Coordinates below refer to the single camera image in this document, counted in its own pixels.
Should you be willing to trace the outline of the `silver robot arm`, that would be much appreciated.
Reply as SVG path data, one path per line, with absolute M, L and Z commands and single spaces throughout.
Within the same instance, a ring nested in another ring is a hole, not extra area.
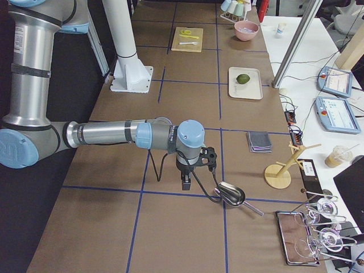
M 25 168 L 68 148 L 133 143 L 139 148 L 175 154 L 182 188 L 190 188 L 194 170 L 207 154 L 200 122 L 187 120 L 173 125 L 160 117 L 77 123 L 47 118 L 55 33 L 87 33 L 87 1 L 10 1 L 9 14 L 15 21 L 15 39 L 10 111 L 2 118 L 2 165 Z

